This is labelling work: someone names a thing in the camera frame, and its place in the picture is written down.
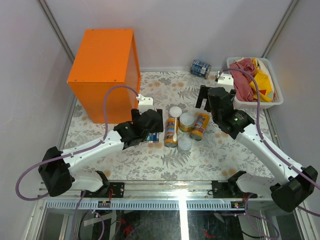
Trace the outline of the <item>orange wooden box shelf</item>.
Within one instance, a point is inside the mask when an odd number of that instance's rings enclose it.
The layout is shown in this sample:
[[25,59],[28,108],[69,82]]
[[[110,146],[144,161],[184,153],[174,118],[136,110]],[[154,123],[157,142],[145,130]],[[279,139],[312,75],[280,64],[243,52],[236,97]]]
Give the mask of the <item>orange wooden box shelf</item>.
[[87,29],[67,83],[95,124],[131,120],[141,73],[133,29]]

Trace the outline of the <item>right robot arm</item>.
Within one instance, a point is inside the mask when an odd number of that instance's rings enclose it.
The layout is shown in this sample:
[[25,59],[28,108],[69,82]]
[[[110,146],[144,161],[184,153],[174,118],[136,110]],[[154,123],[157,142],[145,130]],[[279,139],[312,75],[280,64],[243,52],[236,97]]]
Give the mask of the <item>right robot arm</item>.
[[232,103],[235,94],[235,90],[227,92],[223,87],[201,85],[195,106],[200,108],[202,101],[206,100],[204,109],[211,113],[219,129],[248,148],[268,168],[273,178],[245,172],[228,184],[228,192],[236,198],[244,193],[272,198],[278,207],[290,213],[314,192],[318,172],[314,167],[304,167],[286,155],[263,135],[257,120],[245,111],[235,109]]

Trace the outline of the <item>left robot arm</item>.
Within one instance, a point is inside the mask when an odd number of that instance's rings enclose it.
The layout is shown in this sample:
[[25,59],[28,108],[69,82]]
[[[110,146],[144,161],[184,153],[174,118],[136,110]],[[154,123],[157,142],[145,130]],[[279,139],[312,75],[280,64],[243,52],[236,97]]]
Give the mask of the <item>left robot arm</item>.
[[112,188],[106,175],[100,170],[86,172],[81,168],[99,158],[137,146],[146,141],[149,134],[164,130],[162,109],[149,109],[143,113],[132,109],[131,116],[131,121],[116,125],[104,137],[70,149],[49,148],[38,168],[49,196],[57,197],[79,189],[86,198],[108,197]]

